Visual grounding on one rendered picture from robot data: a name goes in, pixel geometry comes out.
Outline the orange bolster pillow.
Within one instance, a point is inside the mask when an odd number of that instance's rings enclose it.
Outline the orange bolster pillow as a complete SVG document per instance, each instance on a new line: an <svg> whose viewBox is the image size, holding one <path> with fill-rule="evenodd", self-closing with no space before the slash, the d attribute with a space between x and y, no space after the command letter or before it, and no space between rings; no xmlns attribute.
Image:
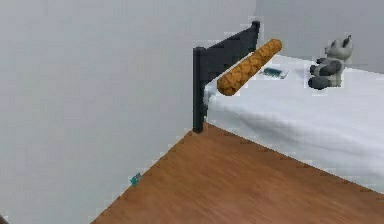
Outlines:
<svg viewBox="0 0 384 224"><path fill-rule="evenodd" d="M251 77L253 77L283 47L279 39L271 39L238 65L223 74L217 80L218 91L225 96L234 95Z"/></svg>

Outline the white bed with black headboard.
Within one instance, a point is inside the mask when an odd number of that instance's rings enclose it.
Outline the white bed with black headboard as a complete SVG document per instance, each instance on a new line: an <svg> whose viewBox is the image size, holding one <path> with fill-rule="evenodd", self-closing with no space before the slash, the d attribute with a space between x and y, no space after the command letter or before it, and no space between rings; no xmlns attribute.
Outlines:
<svg viewBox="0 0 384 224"><path fill-rule="evenodd" d="M260 24L193 50L193 130L210 124L384 194L384 74L347 68L340 87L310 88L310 61L275 54L234 95L217 80L256 49ZM287 70L284 79L267 68Z"/></svg>

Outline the grey and white plush toy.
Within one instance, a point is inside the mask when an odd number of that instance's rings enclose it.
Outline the grey and white plush toy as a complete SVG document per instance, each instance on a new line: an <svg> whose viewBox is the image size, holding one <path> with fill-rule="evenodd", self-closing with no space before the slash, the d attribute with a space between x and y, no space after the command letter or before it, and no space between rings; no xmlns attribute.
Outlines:
<svg viewBox="0 0 384 224"><path fill-rule="evenodd" d="M325 56L318 58L309 68L311 77L308 86L322 90L328 87L340 87L346 62L353 53L351 35L336 38L325 47Z"/></svg>

